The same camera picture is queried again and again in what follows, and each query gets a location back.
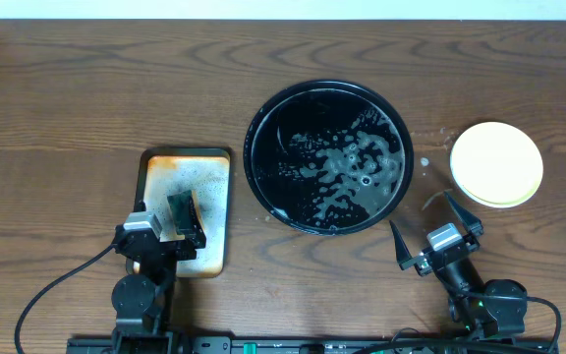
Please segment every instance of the wood grain surface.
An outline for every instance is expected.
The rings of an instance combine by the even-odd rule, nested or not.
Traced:
[[[510,209],[463,203],[484,223],[472,259],[554,302],[566,353],[566,23],[0,21],[0,353],[26,303],[112,239],[131,211],[139,157],[155,146],[233,151],[221,275],[181,281],[174,325],[235,335],[389,337],[450,323],[440,283],[395,264],[387,220],[343,237],[290,229],[257,202],[242,142],[260,106],[296,82],[333,78],[385,96],[417,163],[390,215],[413,251],[451,218],[427,199],[454,188],[449,150],[469,126],[510,123],[537,143],[544,177]],[[47,293],[22,333],[27,353],[63,353],[75,334],[108,334],[125,274],[110,254]],[[530,305],[526,336],[554,316]]]

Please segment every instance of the cream-colored disc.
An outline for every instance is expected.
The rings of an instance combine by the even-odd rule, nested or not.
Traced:
[[[542,179],[542,159],[524,132],[504,123],[477,124],[451,150],[451,173],[473,200],[514,207],[528,200]]]

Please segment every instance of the round black tray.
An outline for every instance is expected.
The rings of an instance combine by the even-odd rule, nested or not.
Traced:
[[[320,235],[366,229],[403,199],[414,150],[405,123],[379,94],[316,80],[270,98],[251,123],[244,168],[276,218]]]

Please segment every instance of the rectangular tray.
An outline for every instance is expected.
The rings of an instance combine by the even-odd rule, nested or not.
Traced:
[[[134,211],[156,214],[161,241],[183,238],[176,234],[167,196],[194,190],[198,197],[206,247],[195,260],[177,262],[177,277],[213,277],[222,271],[230,162],[222,148],[155,147],[141,155]]]

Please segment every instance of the white wall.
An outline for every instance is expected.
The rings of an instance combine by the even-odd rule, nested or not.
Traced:
[[[566,20],[566,0],[0,0],[0,19]]]

